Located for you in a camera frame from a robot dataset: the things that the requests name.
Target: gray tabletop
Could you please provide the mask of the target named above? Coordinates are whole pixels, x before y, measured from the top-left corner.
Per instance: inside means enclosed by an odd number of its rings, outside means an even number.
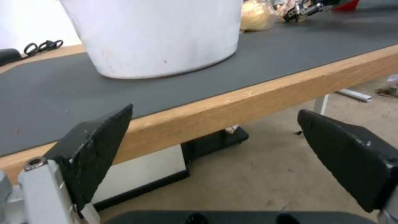
[[[85,53],[20,65],[0,75],[0,156],[58,140],[128,103],[138,118],[398,44],[398,1],[383,3],[242,34],[228,60],[172,77],[108,79]]]

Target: wooden table edge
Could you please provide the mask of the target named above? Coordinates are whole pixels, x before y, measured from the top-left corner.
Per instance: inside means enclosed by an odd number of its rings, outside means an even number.
[[[48,52],[51,55],[39,55],[41,57],[35,61],[84,52],[80,45],[62,49]],[[0,68],[0,73],[19,64]],[[113,163],[147,155],[396,71],[398,45],[393,45],[138,118],[130,122]],[[4,170],[16,183],[24,163],[32,157],[43,155],[54,144],[1,157],[0,170]]]

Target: concrete floor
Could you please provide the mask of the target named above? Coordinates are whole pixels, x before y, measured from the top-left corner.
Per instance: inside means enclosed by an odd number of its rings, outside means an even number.
[[[375,96],[386,79],[351,89],[370,103],[332,94],[326,115],[361,125],[398,147],[398,99]],[[103,220],[129,210],[328,210],[375,220],[364,212],[312,152],[299,130],[299,109],[313,101],[243,124],[248,141],[196,160],[191,177],[100,212]]]

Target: plastic bag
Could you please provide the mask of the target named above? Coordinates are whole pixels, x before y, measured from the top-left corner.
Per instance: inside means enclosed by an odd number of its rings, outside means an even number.
[[[257,31],[271,28],[278,20],[278,13],[267,0],[247,0],[242,5],[241,31]]]
[[[285,20],[283,19],[284,15],[293,7],[295,7],[296,2],[299,2],[299,0],[285,0],[283,4],[279,4],[277,5],[277,9],[276,12],[279,15],[279,20],[281,22],[285,22]],[[309,5],[311,2],[307,1],[304,4],[304,7],[306,7],[307,5]],[[304,22],[307,19],[306,16],[301,16],[300,19],[297,22]]]

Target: white wall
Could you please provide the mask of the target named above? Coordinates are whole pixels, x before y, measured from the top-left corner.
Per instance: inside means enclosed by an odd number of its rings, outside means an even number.
[[[111,166],[92,203],[117,196],[185,170],[180,145]]]
[[[0,0],[0,49],[59,39],[81,43],[59,0]]]

